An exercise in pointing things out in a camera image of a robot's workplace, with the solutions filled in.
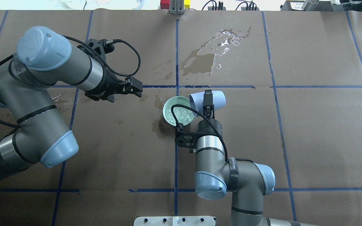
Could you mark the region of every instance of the white label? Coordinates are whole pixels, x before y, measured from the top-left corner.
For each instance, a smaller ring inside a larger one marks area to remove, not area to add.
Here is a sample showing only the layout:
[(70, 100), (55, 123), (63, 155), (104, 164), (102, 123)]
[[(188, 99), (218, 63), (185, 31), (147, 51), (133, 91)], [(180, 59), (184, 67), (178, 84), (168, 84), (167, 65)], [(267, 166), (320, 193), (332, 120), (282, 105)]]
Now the white label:
[(303, 3), (290, 3), (290, 5), (294, 10), (303, 10)]

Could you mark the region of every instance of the green bowl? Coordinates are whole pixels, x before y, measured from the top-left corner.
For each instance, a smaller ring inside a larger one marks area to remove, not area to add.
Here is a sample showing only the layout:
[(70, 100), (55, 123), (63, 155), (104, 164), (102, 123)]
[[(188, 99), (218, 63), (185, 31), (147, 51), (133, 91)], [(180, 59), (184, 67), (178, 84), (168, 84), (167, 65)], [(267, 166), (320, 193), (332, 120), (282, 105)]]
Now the green bowl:
[[(171, 113), (171, 107), (176, 104), (191, 107), (189, 99), (186, 98), (185, 96), (174, 96), (168, 99), (168, 101), (164, 104), (163, 107), (163, 116), (164, 119), (172, 126), (175, 126), (175, 120)], [(177, 117), (178, 122), (182, 123), (184, 126), (190, 124), (192, 120), (194, 120), (195, 118), (192, 111), (182, 107), (175, 107), (174, 113), (175, 116)]]

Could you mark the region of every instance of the white floor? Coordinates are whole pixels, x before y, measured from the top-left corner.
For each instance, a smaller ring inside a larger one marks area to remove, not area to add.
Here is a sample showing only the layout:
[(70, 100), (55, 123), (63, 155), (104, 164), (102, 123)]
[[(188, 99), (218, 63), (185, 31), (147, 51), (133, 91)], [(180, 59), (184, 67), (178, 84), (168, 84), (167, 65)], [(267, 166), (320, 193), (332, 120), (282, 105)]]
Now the white floor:
[[(94, 10), (106, 8), (112, 10), (136, 9), (155, 10), (160, 7), (160, 0), (0, 0), (0, 10)], [(207, 0), (191, 0), (191, 8), (201, 10)], [(279, 11), (285, 0), (254, 0), (260, 10)], [(227, 10), (235, 10), (239, 0), (223, 0)]]

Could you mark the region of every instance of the red block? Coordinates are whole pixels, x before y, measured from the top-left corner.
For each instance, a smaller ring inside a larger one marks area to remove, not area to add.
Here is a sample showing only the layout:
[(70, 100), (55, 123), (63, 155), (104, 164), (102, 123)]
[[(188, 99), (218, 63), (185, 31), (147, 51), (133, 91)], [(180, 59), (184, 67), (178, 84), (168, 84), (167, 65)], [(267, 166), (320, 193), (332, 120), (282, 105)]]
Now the red block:
[(160, 9), (170, 9), (170, 0), (160, 0)]

